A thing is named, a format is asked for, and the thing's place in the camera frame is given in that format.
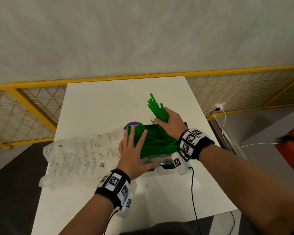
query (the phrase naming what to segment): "black cable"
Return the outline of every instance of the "black cable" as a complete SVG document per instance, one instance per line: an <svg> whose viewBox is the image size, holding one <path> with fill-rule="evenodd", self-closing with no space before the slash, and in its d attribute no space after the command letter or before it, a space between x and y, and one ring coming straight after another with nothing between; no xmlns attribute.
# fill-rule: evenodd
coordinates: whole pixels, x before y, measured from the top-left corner
<svg viewBox="0 0 294 235"><path fill-rule="evenodd" d="M229 233L229 234L227 234L227 235L230 235L230 234L232 233L232 231L233 231L233 229L234 229L234 226L235 226L235 219L234 219L234 216L233 216L233 213L232 213L232 211L231 211L231 214L232 214L232 218L233 218L234 224L233 224L233 227L232 227L232 229L231 229L230 233Z"/></svg>
<svg viewBox="0 0 294 235"><path fill-rule="evenodd" d="M219 111L219 110L220 110L220 108L219 108L219 107L215 108L213 111L211 111L210 113L208 113L208 114L206 115L206 118L207 118L207 117L208 117L208 115L210 115L212 112Z"/></svg>
<svg viewBox="0 0 294 235"><path fill-rule="evenodd" d="M202 232L200 231L200 226L199 226L199 222L198 222L198 218L197 218L197 214L196 214L196 210L195 210L195 205L194 205L194 198L193 198L194 169L192 167L189 167L189 169L192 169L192 171L193 171L193 175L192 175L192 201L193 201L193 207L194 207L194 212L195 212L195 217L196 217L199 233L200 233L200 235L202 235Z"/></svg>
<svg viewBox="0 0 294 235"><path fill-rule="evenodd" d="M116 212L119 212L119 211L118 211L118 210L116 210L116 211L114 211L114 212L113 212L113 214L110 216L110 219L109 219L109 221L108 221L107 227L108 227L108 225L109 225L109 222L110 222L110 220L111 220L112 216L113 216L113 215L114 215Z"/></svg>

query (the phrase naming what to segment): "purple round sticker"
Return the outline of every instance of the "purple round sticker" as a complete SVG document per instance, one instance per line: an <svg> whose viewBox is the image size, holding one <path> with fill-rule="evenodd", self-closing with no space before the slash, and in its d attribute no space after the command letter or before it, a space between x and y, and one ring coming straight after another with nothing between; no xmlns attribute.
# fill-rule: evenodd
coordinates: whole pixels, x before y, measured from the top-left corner
<svg viewBox="0 0 294 235"><path fill-rule="evenodd" d="M129 122L129 123L124 127L123 130L126 130L127 126L132 126L132 125L138 126L138 125L139 125L139 122L137 122L137 121Z"/></svg>

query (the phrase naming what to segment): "white table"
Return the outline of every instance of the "white table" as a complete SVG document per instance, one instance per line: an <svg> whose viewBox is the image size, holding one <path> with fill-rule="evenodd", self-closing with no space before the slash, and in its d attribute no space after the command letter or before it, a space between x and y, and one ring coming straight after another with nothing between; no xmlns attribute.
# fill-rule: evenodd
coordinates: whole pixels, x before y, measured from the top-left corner
<svg viewBox="0 0 294 235"><path fill-rule="evenodd" d="M132 121L150 124L155 117L147 106L149 93L178 112L189 127L196 127L218 142L185 77L149 78L68 84L55 140L101 133ZM201 162L192 160L193 194L198 218L237 209ZM195 220L191 174L180 176L162 167L131 183L134 193L129 216L114 216L106 234L146 228L167 221ZM94 194L94 188L76 185L43 188L32 235L58 234Z"/></svg>

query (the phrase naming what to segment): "white floor stripe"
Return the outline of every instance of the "white floor stripe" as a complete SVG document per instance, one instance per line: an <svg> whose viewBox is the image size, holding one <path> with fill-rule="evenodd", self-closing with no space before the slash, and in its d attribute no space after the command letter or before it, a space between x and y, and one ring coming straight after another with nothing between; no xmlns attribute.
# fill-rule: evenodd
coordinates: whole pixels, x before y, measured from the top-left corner
<svg viewBox="0 0 294 235"><path fill-rule="evenodd" d="M241 212L239 210L232 211L235 219L235 226L231 235L239 234L239 222L241 220ZM218 214L213 217L209 235L227 235L233 227L233 218L231 212Z"/></svg>
<svg viewBox="0 0 294 235"><path fill-rule="evenodd" d="M11 150L0 149L0 169L11 162L29 146L31 146L31 144L14 146Z"/></svg>

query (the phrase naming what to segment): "container of green straws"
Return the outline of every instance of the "container of green straws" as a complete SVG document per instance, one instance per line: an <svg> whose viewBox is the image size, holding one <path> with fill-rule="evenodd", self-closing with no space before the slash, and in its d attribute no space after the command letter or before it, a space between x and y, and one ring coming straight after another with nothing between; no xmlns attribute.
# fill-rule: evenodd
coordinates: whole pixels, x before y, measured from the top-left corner
<svg viewBox="0 0 294 235"><path fill-rule="evenodd" d="M150 94L150 96L151 98L148 100L148 107L150 110L154 113L156 118L161 119L163 122L168 122L169 116L167 111L163 108L163 104L160 103L159 106L153 94ZM139 126L135 127L134 145L136 146L142 133L146 129L148 134L141 150L141 159L144 160L145 163L159 161L161 165L172 166L171 154L180 150L178 140L169 136L166 131L154 121L151 122L153 124L143 125L139 123ZM128 126L127 129L130 134L131 127Z"/></svg>

